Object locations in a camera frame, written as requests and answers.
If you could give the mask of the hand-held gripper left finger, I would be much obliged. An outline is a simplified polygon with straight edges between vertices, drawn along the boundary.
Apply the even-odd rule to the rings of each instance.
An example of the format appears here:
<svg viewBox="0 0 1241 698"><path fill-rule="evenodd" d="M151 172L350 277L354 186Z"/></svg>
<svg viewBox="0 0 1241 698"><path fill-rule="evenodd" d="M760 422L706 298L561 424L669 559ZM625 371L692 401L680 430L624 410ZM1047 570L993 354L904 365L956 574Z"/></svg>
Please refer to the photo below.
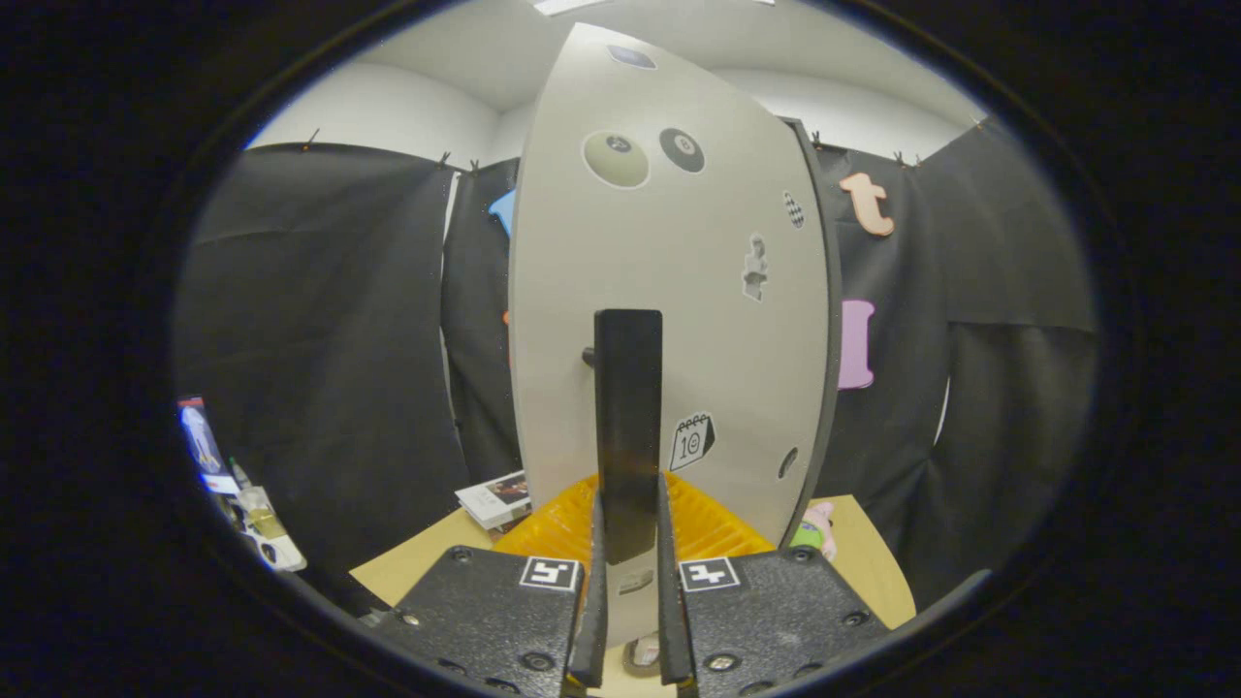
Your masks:
<svg viewBox="0 0 1241 698"><path fill-rule="evenodd" d="M406 655L520 697L603 684L608 635L598 479L532 512L490 551L452 545L375 632Z"/></svg>

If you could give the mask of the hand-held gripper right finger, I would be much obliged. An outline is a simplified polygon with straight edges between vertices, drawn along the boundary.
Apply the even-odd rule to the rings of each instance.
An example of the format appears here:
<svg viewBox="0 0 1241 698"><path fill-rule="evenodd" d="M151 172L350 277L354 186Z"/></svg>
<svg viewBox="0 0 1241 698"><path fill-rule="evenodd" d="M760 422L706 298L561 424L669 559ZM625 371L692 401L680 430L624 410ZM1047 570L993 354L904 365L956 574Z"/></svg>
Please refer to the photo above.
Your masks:
<svg viewBox="0 0 1241 698"><path fill-rule="evenodd" d="M678 697L750 697L833 672L891 630L820 551L681 560L656 486L656 641Z"/></svg>

